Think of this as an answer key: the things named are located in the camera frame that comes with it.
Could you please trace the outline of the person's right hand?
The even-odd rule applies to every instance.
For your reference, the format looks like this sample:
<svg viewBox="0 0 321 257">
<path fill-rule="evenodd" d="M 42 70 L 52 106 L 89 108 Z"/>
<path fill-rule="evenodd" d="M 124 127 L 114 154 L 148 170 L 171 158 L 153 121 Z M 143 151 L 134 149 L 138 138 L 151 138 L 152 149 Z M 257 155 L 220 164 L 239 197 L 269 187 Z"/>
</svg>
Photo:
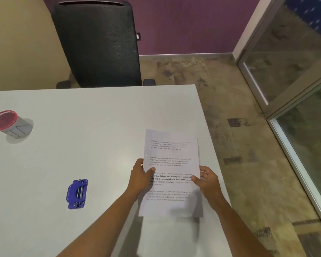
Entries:
<svg viewBox="0 0 321 257">
<path fill-rule="evenodd" d="M 217 211 L 219 203 L 223 200 L 218 176 L 209 167 L 201 165 L 200 179 L 204 180 L 204 185 L 200 188 L 201 193 L 207 199 L 210 207 Z"/>
</svg>

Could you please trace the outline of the blue hole punch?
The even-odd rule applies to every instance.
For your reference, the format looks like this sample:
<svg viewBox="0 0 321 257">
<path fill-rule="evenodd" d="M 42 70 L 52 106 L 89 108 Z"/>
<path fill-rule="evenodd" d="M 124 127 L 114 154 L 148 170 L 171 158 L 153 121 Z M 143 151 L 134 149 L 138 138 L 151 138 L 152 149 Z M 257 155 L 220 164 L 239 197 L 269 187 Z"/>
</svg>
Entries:
<svg viewBox="0 0 321 257">
<path fill-rule="evenodd" d="M 86 202 L 86 191 L 88 187 L 88 180 L 74 180 L 69 185 L 66 201 L 68 203 L 68 209 L 81 209 L 84 208 Z"/>
</svg>

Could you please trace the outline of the glass door with metal frame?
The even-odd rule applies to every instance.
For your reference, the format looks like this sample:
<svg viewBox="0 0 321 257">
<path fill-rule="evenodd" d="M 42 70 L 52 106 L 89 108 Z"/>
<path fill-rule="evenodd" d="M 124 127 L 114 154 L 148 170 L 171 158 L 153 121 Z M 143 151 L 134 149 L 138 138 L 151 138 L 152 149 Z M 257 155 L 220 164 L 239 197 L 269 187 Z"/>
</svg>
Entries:
<svg viewBox="0 0 321 257">
<path fill-rule="evenodd" d="M 260 0 L 233 56 L 321 219 L 321 0 Z"/>
</svg>

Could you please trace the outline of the black mesh office chair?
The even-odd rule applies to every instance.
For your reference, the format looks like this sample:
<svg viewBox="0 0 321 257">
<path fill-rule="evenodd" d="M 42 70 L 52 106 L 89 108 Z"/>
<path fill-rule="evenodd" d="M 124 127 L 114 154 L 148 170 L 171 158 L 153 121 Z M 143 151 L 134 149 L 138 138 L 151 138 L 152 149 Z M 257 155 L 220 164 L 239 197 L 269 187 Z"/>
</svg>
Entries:
<svg viewBox="0 0 321 257">
<path fill-rule="evenodd" d="M 141 78 L 133 9 L 122 0 L 74 0 L 51 17 L 71 73 L 81 88 L 155 86 Z"/>
</svg>

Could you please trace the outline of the person's left forearm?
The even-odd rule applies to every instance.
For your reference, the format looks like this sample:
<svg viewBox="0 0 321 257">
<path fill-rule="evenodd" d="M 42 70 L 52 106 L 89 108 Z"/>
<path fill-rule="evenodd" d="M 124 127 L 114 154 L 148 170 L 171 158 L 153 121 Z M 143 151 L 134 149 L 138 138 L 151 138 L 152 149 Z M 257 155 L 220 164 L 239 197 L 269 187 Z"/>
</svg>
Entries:
<svg viewBox="0 0 321 257">
<path fill-rule="evenodd" d="M 110 257 L 141 190 L 126 191 L 56 257 Z"/>
</svg>

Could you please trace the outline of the person's left hand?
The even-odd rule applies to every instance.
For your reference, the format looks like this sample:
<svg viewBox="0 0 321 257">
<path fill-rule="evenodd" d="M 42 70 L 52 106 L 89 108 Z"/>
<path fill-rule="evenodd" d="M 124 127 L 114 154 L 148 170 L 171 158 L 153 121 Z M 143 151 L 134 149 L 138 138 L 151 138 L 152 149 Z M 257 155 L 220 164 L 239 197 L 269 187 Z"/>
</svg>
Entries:
<svg viewBox="0 0 321 257">
<path fill-rule="evenodd" d="M 136 160 L 135 165 L 131 170 L 129 183 L 125 191 L 126 195 L 133 203 L 149 188 L 150 185 L 150 182 L 146 182 L 144 179 L 146 171 L 143 168 L 143 161 L 144 159 L 142 158 Z"/>
</svg>

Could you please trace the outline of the person's right forearm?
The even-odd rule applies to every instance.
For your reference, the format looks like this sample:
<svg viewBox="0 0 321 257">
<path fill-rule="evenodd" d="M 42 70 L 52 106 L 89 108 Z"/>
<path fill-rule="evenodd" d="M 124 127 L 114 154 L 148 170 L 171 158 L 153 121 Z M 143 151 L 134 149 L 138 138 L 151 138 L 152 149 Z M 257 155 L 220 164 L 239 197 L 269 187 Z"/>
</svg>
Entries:
<svg viewBox="0 0 321 257">
<path fill-rule="evenodd" d="M 232 257 L 273 257 L 224 197 L 207 201 L 219 217 Z"/>
</svg>

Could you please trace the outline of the printed white paper sheets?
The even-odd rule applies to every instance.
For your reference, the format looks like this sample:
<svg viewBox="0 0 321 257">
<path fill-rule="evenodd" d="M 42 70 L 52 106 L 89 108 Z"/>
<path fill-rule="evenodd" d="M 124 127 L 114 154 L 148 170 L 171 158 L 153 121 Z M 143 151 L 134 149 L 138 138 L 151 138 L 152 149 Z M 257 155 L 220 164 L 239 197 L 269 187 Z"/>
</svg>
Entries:
<svg viewBox="0 0 321 257">
<path fill-rule="evenodd" d="M 155 168 L 149 188 L 139 199 L 141 217 L 203 217 L 197 138 L 181 133 L 146 130 L 145 170 Z"/>
</svg>

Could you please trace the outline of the grey cup with red rim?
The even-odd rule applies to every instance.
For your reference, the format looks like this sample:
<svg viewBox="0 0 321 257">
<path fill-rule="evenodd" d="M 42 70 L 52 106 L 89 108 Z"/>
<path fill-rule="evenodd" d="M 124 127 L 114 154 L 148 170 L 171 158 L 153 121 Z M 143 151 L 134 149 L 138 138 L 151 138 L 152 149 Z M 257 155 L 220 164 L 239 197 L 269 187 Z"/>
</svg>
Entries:
<svg viewBox="0 0 321 257">
<path fill-rule="evenodd" d="M 0 112 L 0 132 L 15 139 L 21 139 L 30 135 L 32 130 L 33 124 L 18 116 L 15 111 Z"/>
</svg>

